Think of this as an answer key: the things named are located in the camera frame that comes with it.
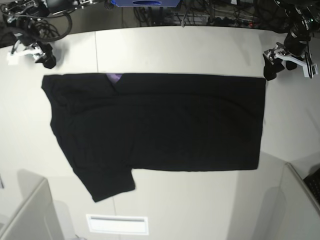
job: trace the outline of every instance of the black cable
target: black cable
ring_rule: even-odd
[[[179,17],[179,14],[177,13],[177,12],[175,12],[175,16],[178,18],[178,20],[179,20],[179,22],[180,22],[180,25],[181,25],[181,19],[180,19],[180,17]]]
[[[146,22],[149,23],[149,19],[150,19],[150,25],[147,24],[147,26],[153,26],[153,23],[154,23],[154,14],[152,12],[152,7],[148,6],[148,11],[146,12],[146,9],[143,7],[143,10],[141,10],[143,13],[146,12]]]
[[[213,21],[213,19],[214,19],[214,14],[213,14],[213,4],[212,4],[212,1],[213,0],[209,0],[209,18],[210,18],[210,23]]]
[[[187,9],[187,8],[188,8],[188,6],[187,6],[187,4],[186,4],[186,2],[185,2],[185,1],[182,1],[182,5],[184,5],[185,9]],[[189,19],[189,15],[188,15],[188,14],[186,15],[186,19],[187,19],[187,21],[188,21],[189,25],[190,25],[190,26],[192,26],[192,24],[191,24],[191,22],[190,22],[190,19]]]
[[[244,8],[244,9],[240,9],[240,10],[241,10],[241,12],[244,12],[244,13],[246,13],[246,14],[250,14],[251,16],[254,16],[254,15],[255,15],[254,13],[245,10],[245,8]]]
[[[196,21],[195,21],[195,12],[193,10],[191,10],[191,12],[192,12],[193,25],[197,26]]]
[[[138,13],[137,7],[133,7],[133,14],[134,14],[135,18],[139,21],[139,26],[142,27],[142,20],[140,18],[139,13]]]
[[[199,12],[199,13],[205,13],[205,14],[210,14],[208,12],[208,7],[206,5],[206,1],[205,0],[202,0],[202,2],[200,2],[200,0],[196,0],[196,2],[202,7],[202,8],[198,8],[198,7],[195,7],[195,6],[192,6],[191,9],[193,11],[196,11],[196,12]]]
[[[146,16],[146,10],[144,7],[141,7],[139,8],[139,11],[141,13],[141,18],[142,18],[142,21],[144,21],[146,23],[146,25],[148,27],[150,27],[150,24],[149,24],[149,16]]]
[[[235,27],[238,27],[239,24],[239,17],[240,17],[240,9],[237,9],[236,11],[234,11],[234,24],[235,24]]]
[[[258,0],[253,0],[253,7],[254,7],[254,11],[255,13],[258,15],[258,17],[262,20],[262,22],[268,26],[268,28],[270,28],[272,31],[274,31],[277,34],[284,34],[288,32],[288,28],[285,29],[280,29],[280,28],[276,28],[274,26],[272,26],[270,24],[270,20],[266,20],[265,17],[261,14],[260,12],[260,7],[258,4]]]
[[[249,12],[249,11],[245,11],[244,9],[248,9],[248,8],[254,7],[254,4],[249,3],[249,2],[241,2],[241,5],[236,5],[236,4],[232,4],[232,3],[230,3],[230,2],[226,2],[226,1],[224,1],[224,0],[215,0],[215,1],[220,2],[222,5],[233,6],[234,8],[241,9],[241,11],[244,11],[244,12],[246,12],[246,13],[248,13],[248,14],[252,14],[252,13]],[[268,9],[262,7],[262,6],[258,6],[258,7],[259,7],[260,10],[263,10],[263,11],[265,11],[265,12],[271,14],[271,15],[273,14],[272,11],[270,11],[270,10],[268,10]],[[285,20],[286,17],[275,17],[275,19]]]
[[[34,35],[26,30],[23,30],[23,29],[20,29],[18,27],[7,27],[4,29],[4,32],[12,32],[12,33],[20,33],[20,34],[23,34],[23,35],[26,35],[26,36],[29,36],[33,39],[35,39],[36,41],[40,41],[40,42],[45,42],[45,43],[51,43],[51,42],[55,42],[55,41],[58,41],[60,39],[63,39],[65,36],[67,36],[70,32],[71,32],[71,29],[72,29],[72,19],[70,17],[70,15],[68,13],[63,13],[63,15],[66,17],[67,21],[68,21],[68,28],[67,30],[61,34],[60,36],[56,36],[56,37],[51,37],[51,38],[42,38],[42,37],[39,37],[37,35]]]
[[[309,46],[309,40],[310,40],[310,34],[308,32],[308,27],[307,24],[305,22],[305,19],[302,17],[302,22],[305,28],[305,35],[306,35],[306,49],[307,51],[304,52],[304,56],[305,56],[305,63],[308,69],[308,75],[309,78],[312,79],[313,74],[312,74],[312,60],[311,60],[311,54],[310,54],[310,46]]]
[[[33,25],[40,33],[42,32],[42,38],[44,39],[60,36],[58,29],[47,20],[38,21]]]
[[[185,20],[186,20],[186,17],[188,15],[188,12],[190,11],[190,8],[192,7],[192,4],[194,3],[195,0],[191,0],[190,3],[189,3],[189,6],[186,8],[185,12],[184,12],[184,15],[183,15],[183,18],[182,18],[182,23],[181,23],[181,27],[185,27]]]
[[[32,2],[34,2],[34,1],[35,1],[35,0],[27,1],[27,2],[24,2],[23,4],[24,4],[24,6],[26,6],[27,4],[32,3]],[[15,5],[15,6],[9,8],[7,11],[10,11],[10,10],[15,9],[15,8],[18,8],[18,7],[21,7],[21,5]]]
[[[55,15],[55,16],[33,16],[33,15],[26,15],[26,14],[8,14],[5,11],[3,11],[2,7],[6,6],[6,4],[1,4],[0,5],[0,11],[3,15],[8,16],[8,17],[15,17],[15,18],[32,18],[32,19],[57,19],[57,18],[61,18],[64,17],[64,13],[60,14],[60,15]],[[65,12],[66,14],[72,14],[75,10],[72,11],[67,11]]]
[[[267,13],[270,14],[270,15],[273,15],[273,14],[275,13],[275,12],[272,12],[271,10],[266,9],[266,8],[264,8],[264,7],[262,7],[262,6],[258,6],[258,8],[259,8],[260,10],[264,11],[264,12],[267,12]],[[288,17],[286,17],[286,16],[274,16],[274,19],[276,19],[276,20],[282,20],[282,21],[285,21],[287,18],[288,18]]]

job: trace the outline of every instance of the electronic equipment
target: electronic equipment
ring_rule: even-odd
[[[320,29],[320,1],[276,0],[275,3],[287,14],[287,36],[283,43],[277,42],[274,48],[263,53],[263,75],[268,81],[275,79],[277,73],[285,69],[284,60],[287,70],[299,65],[304,76],[312,78],[318,74],[318,67],[312,62],[309,41],[310,34]]]
[[[31,55],[35,63],[42,63],[45,68],[56,66],[51,42],[67,36],[72,29],[70,13],[83,9],[101,0],[19,0],[2,4],[0,10],[6,24],[4,35],[12,33],[17,42],[8,54],[8,62],[14,64],[20,56]],[[63,34],[47,19],[65,17],[68,25]]]
[[[7,25],[5,31],[13,33],[17,38],[8,55],[9,62],[15,62],[19,56],[32,55],[36,63],[42,63],[49,69],[53,68],[56,65],[56,58],[52,54],[50,42],[60,40],[70,33],[73,24],[70,13],[101,1],[104,1],[108,10],[114,5],[158,6],[159,3],[178,8],[182,3],[179,0],[19,0],[2,4],[0,10]],[[293,70],[299,65],[302,66],[304,76],[312,78],[318,74],[318,67],[312,62],[309,41],[310,34],[320,29],[320,0],[270,1],[274,1],[277,7],[285,9],[287,27],[281,33],[287,33],[287,36],[283,43],[278,42],[274,48],[263,53],[264,77],[268,81],[276,78],[277,73],[285,69],[283,61],[286,61],[288,70]],[[264,21],[259,12],[258,0],[253,0],[253,6],[258,17]],[[59,34],[58,30],[46,20],[60,17],[65,17],[68,21],[68,27],[63,34]],[[20,44],[25,47],[23,51],[18,51]]]

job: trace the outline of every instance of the cable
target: cable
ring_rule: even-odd
[[[238,27],[239,19],[240,19],[240,9],[234,11],[234,17],[235,17],[235,20],[234,20],[235,27]]]
[[[202,2],[200,2],[200,0],[196,0],[196,2],[202,7],[202,8],[197,8],[194,5],[191,7],[191,10],[199,12],[199,13],[205,13],[205,14],[210,14],[207,10],[208,6],[206,5],[206,1],[202,0]]]
[[[20,33],[20,34],[29,36],[29,37],[35,39],[36,41],[45,42],[45,43],[55,42],[55,41],[58,41],[60,39],[63,39],[65,36],[67,36],[71,32],[71,29],[72,29],[73,23],[72,23],[72,19],[71,19],[70,15],[68,13],[66,13],[66,12],[63,13],[63,15],[66,17],[66,19],[68,21],[68,28],[60,36],[51,37],[51,38],[42,38],[42,37],[39,37],[37,35],[33,35],[32,33],[29,33],[27,31],[25,31],[23,29],[20,29],[20,28],[17,28],[17,27],[7,27],[7,28],[4,29],[4,32]]]
[[[243,14],[243,13],[240,13],[240,11],[243,11],[243,10],[240,10],[240,9],[237,9],[236,11],[228,11],[228,10],[221,10],[221,9],[217,9],[215,7],[212,7],[215,11],[217,12],[222,12],[222,13],[230,13],[230,14],[234,14],[235,12],[239,12],[240,15],[242,16],[245,16],[245,17],[248,17],[248,18],[256,18],[256,16],[254,14],[252,14],[251,16],[249,15],[246,15],[246,14]]]
[[[213,13],[213,4],[212,4],[213,0],[209,0],[209,18],[210,18],[210,23],[213,21],[214,19],[214,13]]]
[[[133,13],[135,18],[139,21],[139,26],[142,27],[142,24],[145,23],[148,27],[149,24],[149,17],[146,16],[146,10],[144,7],[134,7]]]
[[[8,16],[8,17],[15,17],[15,18],[31,18],[31,19],[57,19],[57,18],[61,18],[64,17],[64,13],[61,15],[55,15],[55,16],[33,16],[33,15],[26,15],[26,14],[8,14],[5,13],[2,9],[2,7],[5,6],[5,4],[0,5],[0,11],[3,15]],[[66,14],[72,14],[75,10],[72,11],[67,11],[65,12]]]
[[[180,19],[180,17],[179,17],[179,14],[178,14],[177,12],[175,12],[174,14],[175,14],[175,16],[178,18],[178,20],[179,20],[179,22],[180,22],[180,25],[181,25],[182,22],[181,22],[181,19]]]
[[[195,21],[195,12],[192,11],[192,20],[193,20],[193,25],[197,26],[196,21]]]
[[[182,1],[182,5],[184,5],[185,9],[187,9],[187,8],[188,8],[188,6],[187,6],[187,4],[186,4],[186,2],[185,2],[185,1]],[[191,24],[191,21],[190,21],[190,19],[189,19],[189,15],[188,15],[188,14],[186,15],[186,19],[187,19],[187,21],[188,21],[189,25],[190,25],[190,26],[192,26],[192,24]]]
[[[121,8],[121,28],[126,29],[128,28],[128,25],[126,21],[124,20],[124,8]]]
[[[272,31],[274,31],[275,33],[277,33],[277,34],[285,34],[285,33],[287,33],[288,32],[288,28],[285,28],[285,29],[280,29],[280,28],[276,28],[276,27],[274,27],[274,26],[272,26],[271,24],[270,24],[270,21],[271,20],[266,20],[265,18],[264,18],[264,16],[261,14],[261,12],[260,12],[260,7],[259,7],[259,5],[258,5],[258,0],[253,0],[253,7],[254,7],[254,11],[257,13],[257,15],[258,15],[258,17],[263,21],[263,23],[265,24],[265,25],[267,25]]]
[[[60,36],[58,29],[46,20],[38,21],[33,25],[37,28],[39,33],[42,33],[42,38],[44,39]]]
[[[34,1],[35,1],[35,0],[27,1],[27,2],[24,3],[24,5],[27,5],[27,4],[32,3],[32,2],[34,2]],[[15,5],[15,6],[13,6],[12,8],[9,8],[9,9],[7,10],[7,12],[9,12],[9,11],[12,10],[12,9],[15,9],[16,7],[21,7],[21,5]]]
[[[181,27],[185,27],[185,20],[186,20],[186,17],[188,15],[188,12],[190,11],[191,7],[192,7],[192,4],[194,3],[195,0],[191,0],[190,1],[190,4],[189,6],[186,8],[185,12],[184,12],[184,15],[183,15],[183,18],[182,18],[182,23],[181,23]]]
[[[306,49],[307,49],[307,51],[304,52],[305,63],[306,63],[306,66],[308,68],[309,78],[312,79],[312,77],[313,77],[313,74],[312,74],[312,59],[311,59],[310,46],[309,46],[310,34],[308,33],[308,27],[307,27],[307,24],[306,24],[306,21],[305,21],[304,17],[302,17],[301,20],[302,20],[303,25],[305,27],[305,34],[307,36],[307,39],[306,39]]]
[[[13,45],[13,47],[11,49],[11,54],[15,53],[15,51],[17,50],[20,43],[21,43],[21,41],[19,39],[15,42],[15,44]]]
[[[218,1],[218,2],[220,2],[220,3],[222,3],[222,4],[224,4],[224,5],[228,5],[228,6],[232,6],[232,7],[234,7],[234,8],[241,9],[241,11],[247,12],[247,13],[249,13],[249,14],[252,14],[252,13],[251,13],[251,12],[248,12],[248,11],[245,11],[244,9],[254,7],[254,4],[249,3],[249,2],[245,2],[245,1],[244,1],[244,2],[241,1],[241,6],[236,5],[236,4],[232,4],[232,3],[229,3],[229,2],[226,2],[226,1],[224,1],[224,0],[215,0],[215,1]],[[271,14],[271,15],[273,14],[270,10],[265,9],[265,8],[263,8],[263,7],[261,7],[261,6],[259,6],[259,9],[260,9],[260,10],[263,10],[263,11],[265,11],[265,12]],[[286,19],[286,17],[276,17],[276,19],[284,20],[284,19]]]

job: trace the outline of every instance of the table surface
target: table surface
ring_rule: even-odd
[[[117,213],[148,216],[159,224],[150,230],[151,233],[157,232],[158,237],[151,239],[163,239],[166,235],[161,236],[161,231],[166,231],[170,226],[161,228],[159,216],[156,215],[159,215],[159,211],[171,211],[175,213],[175,217],[171,216],[175,221],[186,221],[190,219],[189,216],[199,219],[196,224],[193,221],[185,222],[182,229],[202,224],[201,219],[206,213],[212,213],[207,217],[207,224],[214,226],[211,233],[201,232],[197,236],[231,240],[234,235],[237,239],[251,239],[265,194],[270,188],[279,186],[283,161],[291,162],[302,177],[320,163],[319,76],[304,78],[302,69],[298,67],[293,71],[281,72],[277,79],[267,84],[261,141],[261,151],[266,154],[260,159],[257,171],[186,175],[184,172],[134,170],[137,190],[100,203],[92,202],[52,134],[49,126],[51,107],[41,90],[41,83],[43,75],[97,72],[262,77],[262,52],[284,38],[284,35],[264,30],[194,26],[79,33],[54,43],[58,64],[52,70],[34,64],[27,58],[23,58],[17,66],[7,66],[9,48],[0,49],[0,174],[6,185],[0,192],[5,196],[0,197],[0,206],[8,206],[1,209],[0,215],[10,215],[21,201],[20,185],[16,178],[17,171],[25,169],[49,179],[57,211],[61,210],[58,215],[63,214],[63,209],[70,212],[70,216],[60,218],[64,226],[68,225],[66,219],[73,221],[71,230],[64,230],[66,236],[72,235],[75,229],[78,235],[91,240],[100,239],[97,233],[88,232],[87,223],[82,217],[85,214]],[[312,39],[312,58],[320,64],[319,45],[320,40]],[[81,194],[74,194],[70,189]],[[172,196],[163,197],[168,192]],[[192,192],[199,197],[190,198]],[[204,198],[214,204],[202,205]],[[183,201],[185,204],[179,209],[174,207]],[[172,208],[168,208],[168,203],[172,203]],[[190,210],[190,206],[194,205],[197,207]],[[243,212],[237,211],[241,208],[251,208],[252,215],[244,220]],[[217,220],[214,218],[217,215],[223,217]],[[237,222],[241,222],[240,226],[246,231],[237,231]],[[172,231],[172,236],[180,234],[181,239],[192,237],[187,231],[181,236],[183,231],[179,227]],[[119,238],[117,235],[107,237]],[[130,239],[143,237],[130,236]]]
[[[289,163],[279,192],[265,240],[318,240],[320,206]]]

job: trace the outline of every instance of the t-shirt sleeve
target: t-shirt sleeve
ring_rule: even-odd
[[[135,189],[131,169],[112,172],[75,170],[94,202]]]
[[[94,108],[96,100],[118,95],[105,74],[44,76],[42,88],[51,104],[52,131],[92,199],[98,202],[134,190],[131,168],[119,161],[103,165],[88,147],[90,139],[82,134],[83,118],[78,116]]]

